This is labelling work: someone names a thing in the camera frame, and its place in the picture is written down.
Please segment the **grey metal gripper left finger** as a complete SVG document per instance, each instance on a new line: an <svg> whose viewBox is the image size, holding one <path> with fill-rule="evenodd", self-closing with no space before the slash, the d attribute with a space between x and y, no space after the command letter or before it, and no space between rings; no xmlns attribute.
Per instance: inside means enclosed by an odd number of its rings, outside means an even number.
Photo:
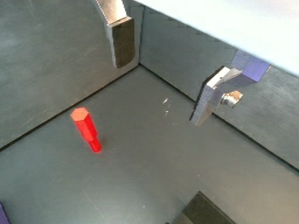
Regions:
<svg viewBox="0 0 299 224"><path fill-rule="evenodd" d="M134 20L126 15L122 0L92 0L105 25L112 62L124 67L136 56Z"/></svg>

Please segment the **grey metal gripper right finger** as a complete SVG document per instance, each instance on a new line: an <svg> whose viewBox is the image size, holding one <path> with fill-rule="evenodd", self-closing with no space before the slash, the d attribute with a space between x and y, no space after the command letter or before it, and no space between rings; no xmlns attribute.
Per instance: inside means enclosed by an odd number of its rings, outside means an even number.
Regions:
<svg viewBox="0 0 299 224"><path fill-rule="evenodd" d="M201 125L220 105L234 108L242 94L238 89L258 82L269 63L237 50L230 68L221 66L200 85L189 121Z"/></svg>

